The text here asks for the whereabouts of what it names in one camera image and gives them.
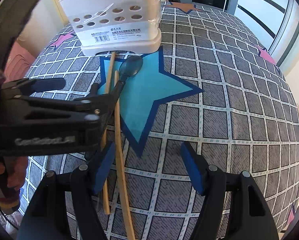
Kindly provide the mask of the person's left hand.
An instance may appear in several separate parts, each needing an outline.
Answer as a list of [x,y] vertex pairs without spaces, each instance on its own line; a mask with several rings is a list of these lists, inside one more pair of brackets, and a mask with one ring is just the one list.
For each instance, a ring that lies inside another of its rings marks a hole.
[[[0,85],[4,83],[4,80],[4,73],[0,70]],[[8,174],[4,174],[6,167],[2,155],[11,156],[7,151],[12,149],[11,141],[15,139],[15,136],[13,135],[9,139],[4,139],[3,134],[11,134],[24,124],[24,115],[20,112],[22,103],[17,99],[7,99],[8,91],[7,89],[0,89],[0,201],[4,198],[8,198],[4,194],[7,193],[9,189],[17,193],[19,192],[19,189],[24,184],[28,165],[27,158],[20,157],[19,160],[11,166],[12,171]]]

